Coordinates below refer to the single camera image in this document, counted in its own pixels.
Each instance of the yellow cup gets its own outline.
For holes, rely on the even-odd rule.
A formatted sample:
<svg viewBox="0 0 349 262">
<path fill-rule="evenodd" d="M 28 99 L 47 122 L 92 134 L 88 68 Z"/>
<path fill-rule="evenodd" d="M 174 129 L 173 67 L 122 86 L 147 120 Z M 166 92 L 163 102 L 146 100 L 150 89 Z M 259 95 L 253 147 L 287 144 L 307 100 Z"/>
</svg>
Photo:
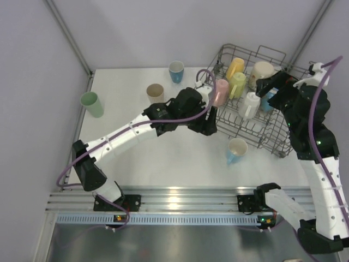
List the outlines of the yellow cup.
<svg viewBox="0 0 349 262">
<path fill-rule="evenodd" d="M 243 72 L 244 68 L 245 68 L 245 61 L 239 57 L 235 57 L 231 62 L 225 76 L 227 77 L 228 80 L 230 80 L 235 73 Z"/>
<path fill-rule="evenodd" d="M 229 99 L 238 98 L 242 95 L 244 88 L 246 85 L 246 76 L 241 73 L 237 72 L 234 74 L 234 76 L 229 81 Z"/>
</svg>

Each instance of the light green cup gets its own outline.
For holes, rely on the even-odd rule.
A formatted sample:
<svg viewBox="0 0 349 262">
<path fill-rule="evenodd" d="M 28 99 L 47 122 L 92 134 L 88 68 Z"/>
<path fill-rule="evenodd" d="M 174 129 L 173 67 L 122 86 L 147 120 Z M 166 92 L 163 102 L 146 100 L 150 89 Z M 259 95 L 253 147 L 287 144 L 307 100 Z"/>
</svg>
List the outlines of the light green cup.
<svg viewBox="0 0 349 262">
<path fill-rule="evenodd" d="M 80 103 L 93 117 L 101 117 L 104 113 L 102 104 L 95 92 L 87 92 L 80 98 Z"/>
</svg>

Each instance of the blue cup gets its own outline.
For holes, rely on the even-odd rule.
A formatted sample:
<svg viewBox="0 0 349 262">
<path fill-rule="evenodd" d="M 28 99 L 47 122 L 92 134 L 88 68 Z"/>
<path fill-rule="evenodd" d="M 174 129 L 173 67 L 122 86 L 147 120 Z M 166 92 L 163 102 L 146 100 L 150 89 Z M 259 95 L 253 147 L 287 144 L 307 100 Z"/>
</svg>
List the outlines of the blue cup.
<svg viewBox="0 0 349 262">
<path fill-rule="evenodd" d="M 241 138 L 233 138 L 229 141 L 227 151 L 227 164 L 238 162 L 248 150 L 248 145 L 245 140 Z"/>
<path fill-rule="evenodd" d="M 169 66 L 169 71 L 172 81 L 179 84 L 183 78 L 184 64 L 181 61 L 173 61 Z"/>
<path fill-rule="evenodd" d="M 271 107 L 268 103 L 268 100 L 271 99 L 276 93 L 277 93 L 277 89 L 273 88 L 271 89 L 264 97 L 262 97 L 261 99 L 261 109 L 268 113 L 270 111 L 272 111 L 273 107 Z"/>
</svg>

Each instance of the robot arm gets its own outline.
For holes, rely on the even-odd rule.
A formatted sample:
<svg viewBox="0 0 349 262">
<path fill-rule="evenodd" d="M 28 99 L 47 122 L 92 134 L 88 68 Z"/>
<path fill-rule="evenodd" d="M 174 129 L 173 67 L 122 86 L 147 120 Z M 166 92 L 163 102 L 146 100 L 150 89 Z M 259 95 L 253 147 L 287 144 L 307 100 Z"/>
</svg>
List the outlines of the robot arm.
<svg viewBox="0 0 349 262">
<path fill-rule="evenodd" d="M 167 103 L 152 104 L 134 120 L 106 136 L 88 143 L 83 143 L 81 140 L 73 143 L 73 160 L 75 160 L 105 142 L 74 165 L 83 189 L 95 192 L 106 200 L 121 205 L 124 201 L 123 192 L 115 181 L 107 178 L 102 172 L 100 167 L 104 162 L 108 162 L 144 140 L 174 131 L 179 125 L 187 126 L 203 135 L 216 133 L 217 108 L 214 106 L 211 107 L 208 117 L 205 113 L 192 121 L 176 121 L 202 112 L 208 105 L 208 96 L 211 91 L 212 89 L 208 86 L 202 86 L 196 90 L 187 87 L 181 90 L 176 98 L 170 99 Z"/>
<path fill-rule="evenodd" d="M 330 108 L 324 90 L 316 104 L 313 129 L 317 148 L 335 182 L 335 188 L 310 145 L 308 133 L 311 101 L 326 73 L 321 66 L 321 63 L 312 65 L 310 77 L 300 81 L 285 71 L 268 79 L 257 80 L 256 91 L 258 96 L 263 97 L 272 88 L 278 89 L 268 102 L 285 116 L 291 145 L 308 178 L 316 216 L 305 211 L 275 183 L 257 187 L 254 192 L 256 201 L 261 208 L 270 207 L 280 213 L 297 231 L 302 246 L 311 254 L 333 253 L 349 247 L 349 229 L 344 216 L 348 208 L 339 176 L 339 151 L 333 133 L 322 123 Z M 339 204 L 335 190 L 343 200 L 343 205 Z"/>
</svg>

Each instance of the metal wire basket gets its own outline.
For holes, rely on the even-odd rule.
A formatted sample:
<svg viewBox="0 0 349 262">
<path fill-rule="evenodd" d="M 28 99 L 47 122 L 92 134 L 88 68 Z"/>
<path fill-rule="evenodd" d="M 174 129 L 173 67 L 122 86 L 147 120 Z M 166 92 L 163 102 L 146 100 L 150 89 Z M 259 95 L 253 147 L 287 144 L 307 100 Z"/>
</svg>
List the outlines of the metal wire basket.
<svg viewBox="0 0 349 262">
<path fill-rule="evenodd" d="M 260 45 L 255 52 L 233 44 L 225 44 L 212 60 L 208 69 L 217 79 L 224 79 L 228 67 L 235 57 L 245 60 L 244 74 L 247 79 L 250 77 L 253 65 L 258 61 L 267 61 L 275 69 L 287 69 L 298 79 L 308 74 L 307 69 L 284 62 L 286 57 L 284 52 L 263 45 Z M 205 83 L 213 84 L 208 75 L 206 75 Z M 242 103 L 241 98 L 228 100 L 225 105 L 218 109 L 216 123 L 218 130 L 229 137 L 241 137 L 248 144 L 257 148 L 265 148 L 280 158 L 288 156 L 292 147 L 288 138 L 288 127 L 282 113 L 276 109 L 269 113 L 259 110 L 253 119 L 244 121 L 238 114 L 238 109 Z"/>
</svg>

